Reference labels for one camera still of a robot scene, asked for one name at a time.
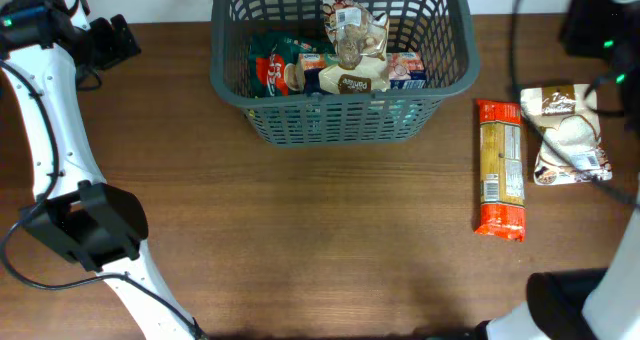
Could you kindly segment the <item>green coffee bag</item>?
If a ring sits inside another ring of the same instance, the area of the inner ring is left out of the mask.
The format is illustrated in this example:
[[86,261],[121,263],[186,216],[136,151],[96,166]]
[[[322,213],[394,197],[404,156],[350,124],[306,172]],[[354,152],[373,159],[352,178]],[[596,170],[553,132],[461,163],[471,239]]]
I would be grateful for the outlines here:
[[249,48],[249,80],[257,98],[297,95],[296,66],[300,54],[334,53],[331,44],[286,32],[253,35]]

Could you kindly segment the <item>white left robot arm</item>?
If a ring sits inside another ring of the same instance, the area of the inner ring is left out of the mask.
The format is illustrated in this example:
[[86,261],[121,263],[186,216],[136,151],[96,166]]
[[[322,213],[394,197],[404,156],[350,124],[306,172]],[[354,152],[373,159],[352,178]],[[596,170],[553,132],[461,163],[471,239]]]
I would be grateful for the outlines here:
[[107,183],[79,110],[89,78],[139,53],[126,20],[92,18],[87,0],[1,0],[1,70],[33,163],[34,202],[16,228],[107,284],[146,338],[201,339],[152,259],[140,201]]

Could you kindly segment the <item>red spaghetti packet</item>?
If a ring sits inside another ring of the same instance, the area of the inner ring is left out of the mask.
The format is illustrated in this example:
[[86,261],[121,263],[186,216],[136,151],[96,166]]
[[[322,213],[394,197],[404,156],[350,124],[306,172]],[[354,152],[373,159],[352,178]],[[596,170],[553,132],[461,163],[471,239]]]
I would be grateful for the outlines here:
[[480,220],[475,232],[509,241],[526,236],[521,149],[521,109],[517,104],[476,101],[479,115]]

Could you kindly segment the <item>colourful tissue multipack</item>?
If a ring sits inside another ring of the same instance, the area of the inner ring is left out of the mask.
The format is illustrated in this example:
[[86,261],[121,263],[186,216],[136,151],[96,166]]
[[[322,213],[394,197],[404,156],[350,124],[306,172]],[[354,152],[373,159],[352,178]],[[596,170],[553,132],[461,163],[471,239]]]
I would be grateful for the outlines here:
[[416,52],[387,53],[384,60],[364,57],[355,69],[339,65],[337,55],[301,54],[296,80],[305,94],[358,94],[389,89],[421,89],[426,68]]

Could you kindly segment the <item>beige brown snack bag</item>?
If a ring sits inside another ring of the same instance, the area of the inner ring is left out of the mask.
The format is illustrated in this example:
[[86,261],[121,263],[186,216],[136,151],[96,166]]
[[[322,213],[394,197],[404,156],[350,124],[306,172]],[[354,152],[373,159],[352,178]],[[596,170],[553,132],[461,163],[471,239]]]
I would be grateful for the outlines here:
[[527,88],[520,92],[524,115],[542,132],[534,183],[568,185],[613,178],[602,148],[597,95],[586,84]]
[[358,94],[390,89],[389,15],[354,0],[323,0],[324,26],[335,58],[319,73],[322,92]]

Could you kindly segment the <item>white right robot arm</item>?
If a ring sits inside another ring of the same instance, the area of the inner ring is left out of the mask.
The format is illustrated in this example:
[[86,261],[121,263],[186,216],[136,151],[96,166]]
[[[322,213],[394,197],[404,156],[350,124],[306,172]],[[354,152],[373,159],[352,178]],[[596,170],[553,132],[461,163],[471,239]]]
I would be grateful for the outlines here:
[[[595,59],[570,57],[556,40],[569,0],[522,0],[515,49],[508,49],[508,13],[514,0],[471,0],[482,69],[477,97],[508,99],[509,60],[518,81],[537,86],[586,83],[605,70]],[[523,244],[474,240],[473,264],[480,278],[464,310],[467,325],[507,314],[523,299],[526,275],[533,272],[614,265],[631,208],[596,187],[527,186],[528,237]]]

